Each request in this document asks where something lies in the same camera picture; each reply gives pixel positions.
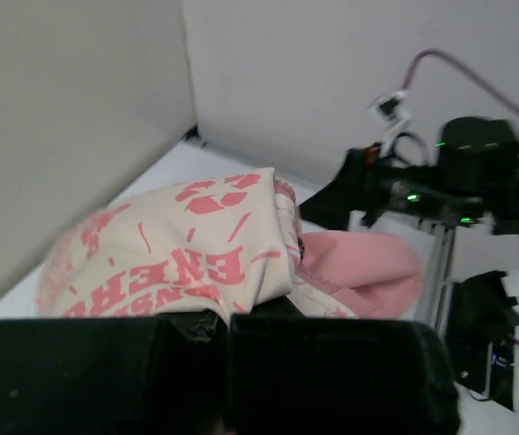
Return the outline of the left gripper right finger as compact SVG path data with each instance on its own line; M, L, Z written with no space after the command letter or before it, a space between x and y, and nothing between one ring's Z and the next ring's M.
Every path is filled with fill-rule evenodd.
M456 434L459 395L429 326L233 314L227 420L236 434Z

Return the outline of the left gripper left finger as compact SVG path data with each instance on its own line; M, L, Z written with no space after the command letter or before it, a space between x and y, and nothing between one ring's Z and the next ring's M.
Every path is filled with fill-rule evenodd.
M0 434L206 434L225 339L213 314L0 320Z

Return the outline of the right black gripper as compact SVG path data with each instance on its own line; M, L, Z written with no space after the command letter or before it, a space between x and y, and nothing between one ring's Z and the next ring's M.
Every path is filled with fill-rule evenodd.
M303 220L325 229L348 229L353 212L373 226L386 212L431 220L445 227L470 226L485 215L485 202L436 187L429 165L394 167L380 148L351 149L347 173L338 173L300 206Z

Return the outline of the pink and cream jacket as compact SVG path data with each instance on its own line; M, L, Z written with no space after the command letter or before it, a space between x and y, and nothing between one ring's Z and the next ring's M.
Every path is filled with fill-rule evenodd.
M228 320L283 299L307 316L395 319L422 278L399 237L303 231L293 188L264 168L94 212L46 258L35 302L51 317L208 310Z

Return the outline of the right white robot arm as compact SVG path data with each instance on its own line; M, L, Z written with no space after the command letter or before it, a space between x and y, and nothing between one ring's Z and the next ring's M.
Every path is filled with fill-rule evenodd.
M479 117L447 122L434 149L420 145L413 164L397 150L399 130L386 142L351 149L335 178L300 206L303 218L333 230L348 228L351 213L373 226L385 213L414 218L436 238L417 319L444 338L458 382L475 401L514 405L515 333L519 295L506 272L457 283L450 276L455 235L492 219L496 236L519 236L519 138L511 123Z

